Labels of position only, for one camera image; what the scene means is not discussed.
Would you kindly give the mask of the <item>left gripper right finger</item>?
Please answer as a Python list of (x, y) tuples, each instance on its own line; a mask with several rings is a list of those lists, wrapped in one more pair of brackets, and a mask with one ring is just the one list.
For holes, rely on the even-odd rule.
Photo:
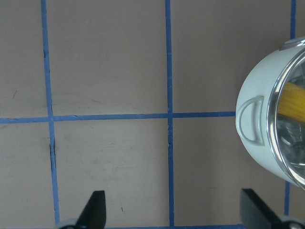
[(280, 229), (282, 221), (250, 188), (240, 192), (240, 220), (246, 229)]

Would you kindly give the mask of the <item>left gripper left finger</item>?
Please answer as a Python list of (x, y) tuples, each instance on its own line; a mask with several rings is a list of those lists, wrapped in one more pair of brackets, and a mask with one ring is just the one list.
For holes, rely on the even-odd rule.
[(94, 191), (77, 219), (75, 229), (105, 228), (105, 192)]

